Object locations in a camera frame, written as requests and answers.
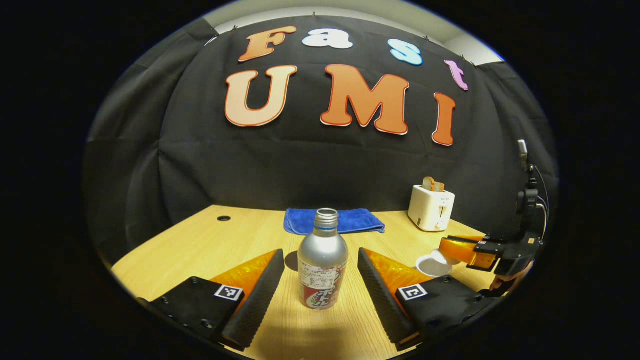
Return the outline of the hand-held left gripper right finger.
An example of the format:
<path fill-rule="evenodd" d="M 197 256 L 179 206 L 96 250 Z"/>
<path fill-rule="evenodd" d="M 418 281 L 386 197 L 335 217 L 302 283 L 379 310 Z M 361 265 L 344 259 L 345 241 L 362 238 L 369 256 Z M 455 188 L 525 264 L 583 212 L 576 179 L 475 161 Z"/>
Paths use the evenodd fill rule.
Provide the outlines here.
<path fill-rule="evenodd" d="M 398 351 L 430 345 L 470 326 L 496 306 L 450 275 L 432 278 L 366 248 L 358 270 L 388 339 Z"/>

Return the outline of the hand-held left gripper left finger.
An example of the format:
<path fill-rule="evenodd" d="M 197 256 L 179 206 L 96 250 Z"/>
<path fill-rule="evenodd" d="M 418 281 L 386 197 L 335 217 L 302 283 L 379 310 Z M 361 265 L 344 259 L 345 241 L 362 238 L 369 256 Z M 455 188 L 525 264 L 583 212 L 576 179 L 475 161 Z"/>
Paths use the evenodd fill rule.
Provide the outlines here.
<path fill-rule="evenodd" d="M 150 309 L 197 337 L 237 351 L 250 347 L 284 273 L 282 249 L 211 279 L 190 276 L 150 301 Z"/>

